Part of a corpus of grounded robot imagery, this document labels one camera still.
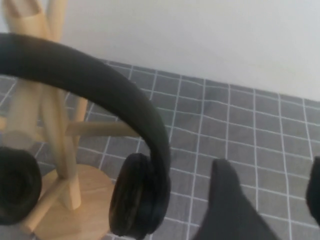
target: wooden peg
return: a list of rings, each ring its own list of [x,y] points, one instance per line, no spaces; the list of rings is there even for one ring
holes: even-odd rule
[[[47,8],[47,20],[52,40],[58,42],[62,36],[67,0],[50,0]]]
[[[74,122],[83,122],[84,121],[85,115],[86,115],[86,110],[87,110],[87,105],[88,105],[87,99],[85,99],[83,97],[77,98],[76,109],[75,109],[75,113],[73,116]],[[73,137],[73,144],[74,144],[75,149],[78,148],[79,140],[80,140],[80,134]]]
[[[63,190],[67,187],[68,180],[57,178],[45,191],[37,205],[29,213],[29,215],[23,220],[22,230],[25,233],[31,234],[34,232],[41,219],[45,216],[49,208],[61,195]]]
[[[65,206],[74,210],[81,204],[76,153],[72,137],[65,136],[68,115],[64,104],[64,92],[55,87],[44,85],[41,101],[41,116],[45,136],[55,159],[56,171],[60,178],[69,179],[62,198]]]
[[[130,126],[124,122],[70,122],[65,134],[67,136],[112,136],[112,137],[138,137]]]
[[[2,6],[12,32],[50,39],[45,14],[36,0],[4,0]],[[17,82],[2,137],[5,146],[28,149],[34,144],[41,94],[40,83]]]

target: white wall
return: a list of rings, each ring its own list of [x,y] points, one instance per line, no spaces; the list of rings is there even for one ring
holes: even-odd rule
[[[319,13],[318,0],[69,0],[62,42],[99,58],[320,101]]]

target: wooden base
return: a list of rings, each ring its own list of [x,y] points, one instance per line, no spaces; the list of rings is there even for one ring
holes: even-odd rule
[[[111,179],[92,166],[78,164],[77,169],[80,207],[68,210],[57,200],[34,231],[40,240],[100,240],[109,231],[109,207],[114,190]],[[53,170],[42,178],[42,192],[56,177]]]

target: white grid line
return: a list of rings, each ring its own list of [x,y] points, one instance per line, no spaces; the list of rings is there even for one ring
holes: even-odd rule
[[[260,213],[261,216],[267,217],[267,218],[271,218],[271,219],[276,219],[276,220],[280,220],[280,221],[284,221],[284,222],[289,222],[289,219],[284,218],[284,217],[279,217],[279,216],[274,216],[274,215],[270,215],[267,213]],[[309,223],[305,223],[305,222],[300,222],[300,221],[295,221],[295,220],[291,220],[291,222],[293,224],[297,224],[297,225],[301,225],[301,226],[305,226],[305,227],[309,227],[309,228],[313,228],[313,229],[319,229],[319,226],[317,225],[313,225],[313,224],[309,224]]]
[[[278,107],[279,107],[279,121],[280,121],[280,132],[283,133],[283,126],[282,126],[282,118],[281,118],[281,101],[280,101],[280,94],[278,94]],[[288,211],[288,220],[289,220],[289,237],[292,240],[292,224],[291,224],[291,212],[290,212],[290,197],[289,197],[289,179],[287,174],[287,161],[286,161],[286,151],[285,151],[285,141],[284,137],[281,136],[281,145],[282,145],[282,154],[283,154],[283,166],[285,172],[285,184],[286,184],[286,202],[287,202],[287,211]]]
[[[307,120],[307,114],[306,114],[306,108],[305,108],[305,99],[302,100],[303,103],[303,114],[304,114],[304,120],[305,120],[305,129],[306,129],[306,135],[308,138],[308,144],[309,144],[309,150],[310,150],[310,156],[311,156],[311,161],[313,161],[313,151],[311,147],[311,140],[310,140],[310,134],[309,134],[309,127],[308,127],[308,120]]]
[[[230,117],[230,84],[228,84],[228,107],[226,110],[226,130],[225,130],[225,159],[228,159],[228,139],[229,139],[229,117]]]
[[[92,153],[96,153],[96,154],[103,154],[104,153],[102,151],[97,151],[97,150],[94,150],[94,149],[91,149],[91,148],[87,148],[87,147],[83,147],[83,146],[79,146],[78,149],[86,150],[86,151],[89,151],[89,152],[92,152]],[[171,147],[171,149],[174,150],[174,151],[181,151],[181,152],[185,152],[185,153],[190,153],[190,154],[196,155],[195,152],[184,150],[182,148]],[[105,156],[110,156],[110,157],[114,157],[114,158],[122,159],[122,160],[126,159],[124,156],[118,156],[118,155],[114,155],[114,154],[110,154],[110,153],[106,153]],[[204,157],[208,157],[208,158],[212,158],[212,159],[217,159],[218,158],[216,156],[203,154],[203,153],[199,153],[199,156],[204,156]],[[248,166],[248,167],[252,167],[252,168],[255,167],[255,165],[249,164],[249,163],[244,163],[244,162],[240,162],[240,161],[234,161],[234,160],[230,160],[230,159],[228,161],[231,162],[231,163],[235,163],[235,164],[239,164],[239,165],[243,165],[243,166]],[[275,170],[275,169],[268,168],[268,167],[257,166],[257,168],[261,169],[261,170],[274,172],[274,173],[285,174],[284,171]],[[186,173],[186,174],[193,174],[192,172],[184,171],[184,170],[181,170],[181,169],[178,169],[178,168],[174,168],[174,167],[171,167],[170,169],[174,170],[174,171],[179,171],[179,172],[182,172],[182,173]],[[290,176],[293,176],[293,177],[301,178],[301,179],[306,179],[306,180],[309,179],[309,177],[303,176],[303,175],[299,175],[299,174],[294,174],[294,173],[287,173],[287,174],[290,175]],[[200,177],[204,177],[204,178],[209,178],[208,176],[201,175],[201,174],[196,174],[196,175],[200,176]]]
[[[256,90],[253,90],[253,144],[254,144],[254,166],[255,166],[255,209],[259,210],[259,179],[257,161],[257,136],[256,136]]]
[[[213,117],[207,117],[207,116],[204,116],[206,118],[209,118],[209,119],[212,119],[212,120],[217,120]],[[233,125],[233,126],[238,126],[238,127],[242,127],[242,128],[247,128],[247,129],[252,129],[252,130],[257,130],[257,131],[260,131],[260,132],[265,132],[265,133],[270,133],[270,134],[275,134],[275,135],[283,135],[284,137],[289,137],[289,138],[294,138],[294,139],[299,139],[299,140],[303,140],[303,141],[309,141],[308,138],[305,138],[305,137],[300,137],[300,136],[294,136],[294,135],[289,135],[289,134],[281,134],[279,132],[275,132],[275,131],[270,131],[270,130],[266,130],[266,129],[260,129],[260,128],[255,128],[255,127],[251,127],[251,126],[246,126],[246,125],[242,125],[242,124],[238,124],[238,123],[233,123],[233,122],[227,122],[227,121],[223,121],[223,120],[217,120],[217,122],[223,122],[223,123],[227,123],[227,125]],[[188,129],[185,129],[185,128],[180,128],[180,127],[177,127],[177,126],[173,126],[175,129],[179,129],[181,131],[184,131],[184,132],[187,132],[187,133],[191,133],[191,134],[194,134],[194,135],[197,135],[196,132],[194,131],[191,131],[191,130],[188,130]],[[218,140],[225,140],[224,138],[219,138],[219,137],[215,137],[215,136],[210,136],[210,135],[206,135],[206,134],[201,134],[202,136],[205,136],[205,137],[210,137],[210,138],[214,138],[214,139],[218,139]],[[320,144],[320,141],[317,141],[317,140],[311,140],[311,142],[314,142],[314,143],[319,143]]]
[[[191,200],[190,200],[190,209],[189,209],[189,218],[188,218],[188,228],[186,231],[186,239],[189,239],[190,235],[190,223],[192,218],[192,208],[194,204],[194,195],[195,195],[195,185],[196,185],[196,173],[198,167],[198,156],[199,156],[199,148],[200,148],[200,132],[202,128],[203,122],[203,115],[204,115],[204,108],[205,108],[205,91],[206,91],[206,80],[204,79],[204,84],[202,87],[202,103],[201,103],[201,116],[200,116],[200,123],[199,123],[199,130],[198,130],[198,138],[196,144],[196,155],[195,155],[195,164],[194,164],[194,173],[193,173],[193,183],[192,183],[192,190],[191,190]]]
[[[213,102],[213,103],[219,103],[219,104],[223,104],[223,105],[228,105],[227,103],[224,103],[224,102],[220,102],[220,101],[216,101],[216,100],[205,100],[205,102]],[[253,112],[252,109],[248,109],[248,108],[244,108],[244,107],[239,107],[239,106],[236,106],[236,105],[230,105],[230,107],[233,107],[233,108],[237,108],[237,109],[242,109],[242,110],[245,110],[245,111],[248,111],[248,112]],[[157,109],[160,109],[160,110],[164,110],[164,111],[168,111],[168,112],[174,112],[174,110],[172,109],[168,109],[168,108],[164,108],[164,107],[157,107]],[[188,111],[179,111],[179,110],[176,110],[177,113],[182,113],[182,114],[189,114],[189,115],[193,115],[193,116],[200,116],[201,114],[199,113],[193,113],[193,112],[188,112]],[[275,118],[279,118],[279,115],[274,115],[274,114],[271,114],[271,113],[267,113],[267,112],[263,112],[263,111],[255,111],[257,114],[262,114],[262,115],[266,115],[266,116],[271,116],[271,117],[275,117]],[[92,112],[93,114],[96,114],[96,115],[102,115],[102,116],[106,116],[106,117],[113,117],[115,118],[115,116],[113,115],[109,115],[109,114],[104,114],[104,113],[100,113],[100,112]],[[213,119],[213,120],[216,120],[216,121],[220,121],[220,122],[224,122],[226,123],[226,121],[224,120],[220,120],[220,119],[217,119],[217,118],[214,118],[214,117],[211,117],[211,116],[208,116],[208,115],[205,115],[204,116],[206,118],[210,118],[210,119]],[[285,120],[291,120],[291,121],[294,121],[294,122],[298,122],[298,123],[305,123],[306,121],[302,121],[302,120],[298,120],[298,119],[293,119],[293,118],[289,118],[289,117],[285,117],[285,116],[282,116],[281,117],[282,119],[285,119]],[[238,124],[238,123],[232,123],[230,122],[230,124],[234,124],[234,125],[239,125],[239,126],[243,126],[243,127],[248,127],[250,128],[250,126],[246,126],[246,125],[242,125],[242,124]],[[313,123],[313,122],[308,122],[307,124],[309,125],[313,125],[313,126],[316,126],[316,127],[320,127],[320,124],[317,124],[317,123]],[[259,130],[262,130],[262,131],[266,131],[266,132],[270,132],[270,133],[278,133],[278,132],[274,132],[274,131],[268,131],[268,130],[265,130],[265,129],[260,129],[260,128],[257,128]]]
[[[176,112],[177,112],[177,108],[178,108],[178,101],[179,101],[181,80],[182,80],[181,78],[182,77],[180,76],[179,83],[178,83],[178,91],[177,91],[177,95],[176,95],[176,99],[175,99],[174,111],[173,111],[173,116],[172,116],[172,123],[171,123],[171,126],[169,126],[169,127],[171,127],[170,136],[169,136],[169,143],[171,143],[172,134],[174,131],[174,126],[175,126],[175,121],[176,121]]]

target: gray checkered tablecloth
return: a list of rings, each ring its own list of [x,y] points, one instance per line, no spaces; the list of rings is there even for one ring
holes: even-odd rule
[[[320,239],[304,199],[312,156],[320,155],[319,102],[117,62],[107,64],[151,99],[172,146],[169,208],[161,227],[147,240],[192,239],[207,209],[215,158],[232,163],[246,196],[282,240]],[[15,82],[8,77],[0,80],[3,116]],[[72,94],[66,97],[70,115],[75,100]],[[92,103],[86,120],[119,121]],[[37,143],[30,151],[42,174],[54,168],[47,144]],[[139,137],[81,138],[77,162],[99,168],[115,181],[126,156],[134,152],[149,152]],[[34,237],[24,235],[17,226],[0,227],[0,236],[2,240]],[[112,234],[103,238],[119,239],[127,238]]]

